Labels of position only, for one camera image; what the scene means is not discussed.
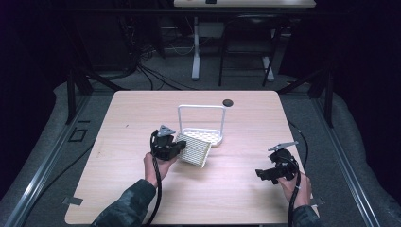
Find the dark sleeve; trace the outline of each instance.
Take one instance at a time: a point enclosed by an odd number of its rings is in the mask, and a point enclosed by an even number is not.
[[[91,226],[140,226],[155,194],[156,188],[141,179],[104,209]]]
[[[322,227],[321,219],[311,206],[299,206],[294,210],[293,223],[295,227]]]

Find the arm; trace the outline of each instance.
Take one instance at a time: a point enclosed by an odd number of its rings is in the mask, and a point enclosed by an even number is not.
[[[291,181],[285,178],[277,179],[283,187],[284,195],[289,201],[292,196],[296,184],[297,176]],[[316,215],[310,204],[310,196],[312,195],[312,186],[310,180],[304,173],[301,173],[300,189],[294,202],[293,224],[296,227],[320,227],[323,226],[321,220]]]
[[[157,160],[163,179],[177,159]],[[129,187],[121,197],[103,210],[91,226],[140,226],[148,212],[148,206],[156,194],[157,180],[152,156],[144,158],[145,179]]]

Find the white holder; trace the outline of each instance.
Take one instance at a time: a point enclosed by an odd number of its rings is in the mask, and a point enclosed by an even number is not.
[[[199,128],[185,128],[183,129],[183,123],[181,120],[181,109],[182,108],[215,108],[222,110],[220,130],[209,130]],[[191,136],[196,139],[200,139],[205,142],[211,143],[212,147],[217,147],[221,144],[223,139],[223,126],[225,117],[225,107],[223,106],[212,106],[212,105],[180,105],[178,107],[178,119],[180,122],[180,132],[184,135]]]

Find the wooden tabletop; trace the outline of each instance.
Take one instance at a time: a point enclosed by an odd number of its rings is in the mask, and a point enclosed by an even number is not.
[[[152,223],[287,222],[288,202],[281,186],[261,181],[255,174],[256,169],[273,167],[268,148],[293,141],[279,96],[272,91],[115,93],[74,195],[83,202],[70,205],[65,221],[91,223],[125,189],[144,178],[150,135],[161,125],[179,132],[179,105],[221,105],[224,99],[234,105],[226,110],[222,143],[210,150],[204,168],[181,160],[171,167]],[[182,112],[183,127],[219,129],[221,114],[209,111],[213,110]],[[288,150],[301,163],[296,147]]]
[[[181,8],[314,8],[314,0],[217,0],[206,4],[205,0],[174,0],[175,7]]]

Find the chair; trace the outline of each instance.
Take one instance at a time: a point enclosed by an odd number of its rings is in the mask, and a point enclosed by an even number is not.
[[[239,15],[235,19],[226,23],[222,34],[222,47],[220,49],[220,68],[218,86],[221,86],[223,70],[264,70],[263,86],[271,69],[274,59],[276,46],[280,39],[283,28],[288,25],[288,18],[281,15]],[[269,58],[269,64],[249,68],[231,66],[227,67],[226,57],[257,56],[264,62],[264,58]]]

